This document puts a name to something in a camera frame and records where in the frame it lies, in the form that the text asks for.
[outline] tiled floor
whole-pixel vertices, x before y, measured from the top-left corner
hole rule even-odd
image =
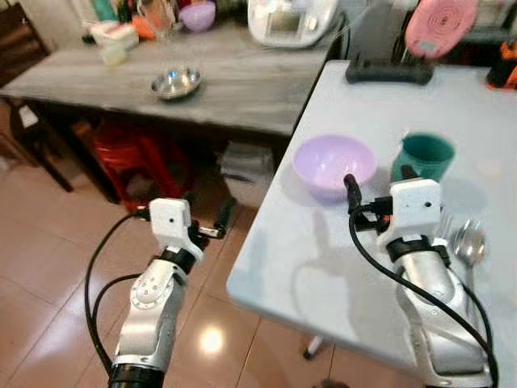
[[[82,309],[87,260],[125,214],[83,175],[68,171],[73,193],[42,170],[15,167],[0,179],[0,388],[106,386]],[[194,215],[211,225],[223,190],[205,179]],[[309,337],[234,306],[225,281],[255,212],[237,209],[226,240],[213,242],[195,268],[181,316],[167,388],[310,388],[331,376],[351,388],[413,388],[418,382],[386,365],[327,344],[307,362]],[[149,224],[131,220],[110,241],[92,291],[141,271],[156,244]],[[129,283],[103,301],[100,333],[110,352],[127,314]]]

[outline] white table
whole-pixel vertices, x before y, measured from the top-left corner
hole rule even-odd
[[[329,62],[298,124],[227,283],[236,303],[323,335],[345,347],[413,369],[409,325],[395,284],[360,256],[348,233],[347,206],[311,197],[295,176],[300,144],[326,133],[352,135],[376,153],[380,168],[364,199],[388,191],[389,168],[409,130],[439,133],[457,156],[443,179],[443,205],[460,227],[485,223],[490,256],[476,267],[480,299],[495,332],[501,387],[517,376],[517,93],[491,91],[487,70],[439,67],[427,86],[344,80],[345,61]],[[363,233],[383,264],[388,258]],[[462,273],[461,264],[453,267]]]

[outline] stainless steel bowl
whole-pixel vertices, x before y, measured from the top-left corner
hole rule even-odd
[[[189,95],[201,84],[201,74],[196,69],[182,67],[171,69],[158,76],[151,88],[160,99],[172,100]]]

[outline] plastic container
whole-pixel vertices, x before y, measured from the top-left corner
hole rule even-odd
[[[258,208],[275,174],[272,152],[255,145],[230,143],[221,158],[221,174],[237,202]]]
[[[99,53],[104,64],[110,67],[118,66],[128,59],[128,52],[118,44],[110,44],[101,48]]]
[[[117,45],[129,50],[138,45],[137,29],[132,24],[101,22],[90,28],[95,43],[102,47]]]

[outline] bottle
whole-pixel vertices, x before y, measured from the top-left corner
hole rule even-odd
[[[132,12],[128,0],[122,0],[117,8],[117,14],[121,23],[131,23]]]
[[[93,3],[99,20],[118,20],[109,0],[93,0]]]

